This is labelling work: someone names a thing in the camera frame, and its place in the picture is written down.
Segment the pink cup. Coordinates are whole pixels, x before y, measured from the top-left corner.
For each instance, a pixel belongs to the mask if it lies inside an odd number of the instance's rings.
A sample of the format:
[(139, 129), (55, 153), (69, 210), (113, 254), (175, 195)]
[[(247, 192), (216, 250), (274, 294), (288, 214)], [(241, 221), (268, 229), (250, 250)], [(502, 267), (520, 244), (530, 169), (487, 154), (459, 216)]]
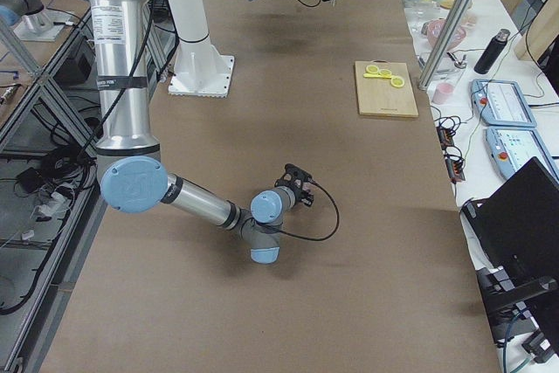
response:
[(448, 82), (440, 82), (436, 85), (432, 102), (437, 105), (446, 103), (453, 94), (454, 85)]

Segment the middle lemon slice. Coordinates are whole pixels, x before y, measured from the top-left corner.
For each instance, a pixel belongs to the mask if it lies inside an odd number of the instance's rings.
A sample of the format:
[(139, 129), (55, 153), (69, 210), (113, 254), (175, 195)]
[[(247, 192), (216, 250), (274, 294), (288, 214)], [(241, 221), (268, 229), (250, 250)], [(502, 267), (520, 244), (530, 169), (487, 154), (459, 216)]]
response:
[(392, 77), (392, 71), (389, 70), (389, 69), (380, 68), (379, 71), (378, 71), (378, 74), (383, 78), (391, 78)]

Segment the far lemon slice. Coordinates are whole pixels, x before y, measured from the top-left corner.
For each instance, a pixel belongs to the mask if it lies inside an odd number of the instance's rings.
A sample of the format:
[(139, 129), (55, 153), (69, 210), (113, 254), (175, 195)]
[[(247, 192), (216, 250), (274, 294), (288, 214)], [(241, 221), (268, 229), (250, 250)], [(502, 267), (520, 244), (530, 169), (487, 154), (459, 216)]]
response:
[(391, 78), (390, 84), (393, 87), (403, 87), (405, 85), (405, 81), (404, 81), (403, 78), (401, 78), (399, 76), (394, 76), (394, 77)]

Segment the wooden cutting board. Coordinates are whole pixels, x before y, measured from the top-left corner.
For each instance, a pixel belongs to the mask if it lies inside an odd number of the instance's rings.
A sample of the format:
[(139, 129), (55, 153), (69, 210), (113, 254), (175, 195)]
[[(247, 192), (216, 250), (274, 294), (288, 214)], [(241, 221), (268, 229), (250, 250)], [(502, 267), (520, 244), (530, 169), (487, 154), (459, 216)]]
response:
[[(403, 87), (393, 87), (390, 79), (363, 77), (367, 65), (392, 71), (392, 76), (404, 79)], [(363, 116), (417, 118), (418, 108), (407, 65), (399, 62), (356, 61), (355, 83), (358, 113)]]

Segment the black water bottle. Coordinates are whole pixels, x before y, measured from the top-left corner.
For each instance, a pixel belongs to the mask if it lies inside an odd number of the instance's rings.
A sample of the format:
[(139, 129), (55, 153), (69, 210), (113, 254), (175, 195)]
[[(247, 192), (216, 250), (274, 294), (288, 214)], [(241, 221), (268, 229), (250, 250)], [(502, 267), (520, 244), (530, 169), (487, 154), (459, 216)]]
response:
[(487, 74), (490, 71), (497, 58), (507, 46), (509, 37), (510, 30), (500, 29), (499, 32), (491, 38), (485, 51), (483, 51), (473, 68), (477, 74)]

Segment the far blue teach pendant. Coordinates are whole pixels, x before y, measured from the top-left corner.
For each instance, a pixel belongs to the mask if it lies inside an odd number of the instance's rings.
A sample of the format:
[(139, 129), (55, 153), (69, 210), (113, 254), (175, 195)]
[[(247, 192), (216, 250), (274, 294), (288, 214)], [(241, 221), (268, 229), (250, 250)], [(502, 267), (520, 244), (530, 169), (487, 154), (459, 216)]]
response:
[(537, 126), (535, 117), (516, 82), (475, 79), (470, 87), (473, 105), (487, 125), (518, 128)]

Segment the blue teach pendant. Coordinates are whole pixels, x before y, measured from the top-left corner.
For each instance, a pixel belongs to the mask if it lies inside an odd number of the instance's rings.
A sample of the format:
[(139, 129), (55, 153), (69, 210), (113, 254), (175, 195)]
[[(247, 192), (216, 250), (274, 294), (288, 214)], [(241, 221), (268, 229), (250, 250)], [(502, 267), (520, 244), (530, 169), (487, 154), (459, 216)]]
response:
[(533, 157), (558, 179), (558, 168), (535, 128), (491, 126), (485, 133), (490, 156), (505, 180)]
[(535, 117), (516, 82), (475, 79), (470, 87), (473, 105), (487, 125), (518, 128), (537, 126)]

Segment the near blue teach pendant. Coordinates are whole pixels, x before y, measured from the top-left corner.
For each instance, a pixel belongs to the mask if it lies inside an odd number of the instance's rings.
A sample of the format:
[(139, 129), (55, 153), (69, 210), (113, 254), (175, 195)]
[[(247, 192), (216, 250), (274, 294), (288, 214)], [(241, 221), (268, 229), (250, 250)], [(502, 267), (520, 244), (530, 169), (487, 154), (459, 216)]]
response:
[(558, 179), (558, 168), (535, 128), (491, 126), (485, 133), (490, 156), (505, 180), (533, 157)]

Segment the black monitor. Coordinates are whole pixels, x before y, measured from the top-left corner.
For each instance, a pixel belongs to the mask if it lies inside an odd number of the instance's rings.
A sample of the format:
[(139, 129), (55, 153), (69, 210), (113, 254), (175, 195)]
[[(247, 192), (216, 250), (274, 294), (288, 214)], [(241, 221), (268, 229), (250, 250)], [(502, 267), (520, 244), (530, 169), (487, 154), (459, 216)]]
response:
[(461, 213), (493, 266), (522, 282), (558, 279), (558, 182), (537, 158)]

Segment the aluminium frame post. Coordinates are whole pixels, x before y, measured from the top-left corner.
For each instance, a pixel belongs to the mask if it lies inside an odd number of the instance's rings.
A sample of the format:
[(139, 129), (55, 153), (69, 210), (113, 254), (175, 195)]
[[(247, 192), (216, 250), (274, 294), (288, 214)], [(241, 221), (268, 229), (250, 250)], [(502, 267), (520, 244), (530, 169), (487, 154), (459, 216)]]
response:
[(455, 31), (458, 29), (462, 17), (467, 11), (468, 5), (472, 0), (455, 0), (450, 9), (445, 24), (439, 33), (437, 42), (431, 50), (431, 54), (427, 59), (424, 68), (418, 80), (418, 89), (426, 91), (430, 85), (438, 66), (448, 50), (448, 46), (452, 41)]

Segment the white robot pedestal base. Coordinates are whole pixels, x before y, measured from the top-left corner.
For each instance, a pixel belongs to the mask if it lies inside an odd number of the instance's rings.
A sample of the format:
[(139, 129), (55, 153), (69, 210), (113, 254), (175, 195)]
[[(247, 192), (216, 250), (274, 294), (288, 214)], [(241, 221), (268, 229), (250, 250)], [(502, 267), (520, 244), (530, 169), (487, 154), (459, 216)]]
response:
[(169, 0), (169, 7), (179, 38), (169, 93), (226, 97), (234, 58), (211, 43), (203, 0)]

